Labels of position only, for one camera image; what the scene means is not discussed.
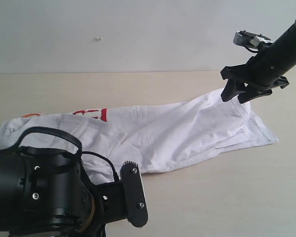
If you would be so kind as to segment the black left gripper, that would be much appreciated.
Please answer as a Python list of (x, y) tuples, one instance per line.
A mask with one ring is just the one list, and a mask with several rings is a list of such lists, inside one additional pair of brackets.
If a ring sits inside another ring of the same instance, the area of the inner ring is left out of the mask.
[(126, 219), (128, 210), (125, 184), (127, 167), (120, 170), (116, 181), (95, 185), (84, 168), (81, 169), (83, 183), (81, 205), (81, 236), (104, 237), (107, 223)]

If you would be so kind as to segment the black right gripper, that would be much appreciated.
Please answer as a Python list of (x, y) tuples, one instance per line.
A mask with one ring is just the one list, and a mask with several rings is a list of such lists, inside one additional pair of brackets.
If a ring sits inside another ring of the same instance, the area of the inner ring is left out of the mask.
[(246, 64), (225, 66), (221, 70), (227, 80), (221, 93), (223, 102), (238, 96), (240, 104), (269, 96), (272, 88), (289, 85), (284, 74), (290, 69), (290, 50), (286, 46), (262, 47)]

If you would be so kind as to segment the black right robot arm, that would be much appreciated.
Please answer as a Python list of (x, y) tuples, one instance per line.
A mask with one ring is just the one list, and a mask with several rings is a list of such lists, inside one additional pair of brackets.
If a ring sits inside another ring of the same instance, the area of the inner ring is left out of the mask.
[(233, 42), (254, 56), (245, 64), (225, 66), (221, 70), (222, 78), (227, 81), (221, 93), (224, 102), (237, 97), (244, 104), (271, 95), (274, 88), (289, 85), (284, 74), (296, 65), (296, 19), (276, 41), (243, 30), (235, 33)]

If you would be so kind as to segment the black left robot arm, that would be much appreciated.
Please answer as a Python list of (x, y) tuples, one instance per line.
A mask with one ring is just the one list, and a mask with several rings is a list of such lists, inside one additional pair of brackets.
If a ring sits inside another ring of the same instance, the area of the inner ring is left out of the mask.
[(95, 185), (83, 151), (0, 150), (0, 232), (11, 237), (103, 237), (108, 223), (129, 219), (125, 178)]

